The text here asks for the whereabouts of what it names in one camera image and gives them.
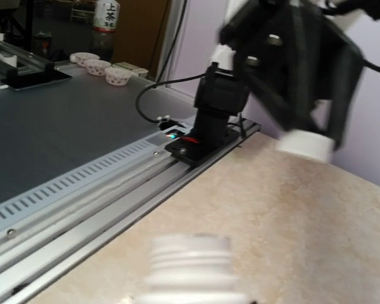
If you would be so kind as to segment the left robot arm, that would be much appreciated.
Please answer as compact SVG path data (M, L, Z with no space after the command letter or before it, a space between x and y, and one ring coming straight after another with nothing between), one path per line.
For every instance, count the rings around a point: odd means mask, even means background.
M222 147L229 118L254 95L283 131L281 151L328 162L345 134L362 70L380 73L333 17L362 10L380 20L380 1L246 1L220 29L202 76L191 131L202 145Z

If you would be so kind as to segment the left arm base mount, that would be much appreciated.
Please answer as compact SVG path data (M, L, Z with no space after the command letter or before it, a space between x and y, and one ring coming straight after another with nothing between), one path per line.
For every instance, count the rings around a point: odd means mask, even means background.
M197 113L191 131L165 146L175 159L197 167L239 137L245 137L243 120L229 121L229 115Z

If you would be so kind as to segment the white bottle cap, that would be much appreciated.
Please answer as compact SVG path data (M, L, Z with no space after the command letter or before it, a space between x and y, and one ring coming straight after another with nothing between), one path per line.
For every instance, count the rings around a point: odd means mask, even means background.
M334 141L321 134L295 129L278 139L276 149L307 160L329 163Z

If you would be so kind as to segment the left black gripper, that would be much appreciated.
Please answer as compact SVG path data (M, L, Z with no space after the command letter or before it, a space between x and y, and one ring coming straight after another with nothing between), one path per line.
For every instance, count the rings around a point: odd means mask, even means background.
M343 144L364 55L347 27L311 1L245 1L218 32L235 75L284 131L305 130ZM329 100L327 123L299 118L296 105Z

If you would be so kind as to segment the small white pill bottle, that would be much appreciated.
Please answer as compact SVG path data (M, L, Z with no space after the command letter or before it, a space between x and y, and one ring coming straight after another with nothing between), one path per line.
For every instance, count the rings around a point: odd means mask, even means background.
M133 303L249 303L236 290L239 277L231 240L216 234L165 234L153 238L148 291Z

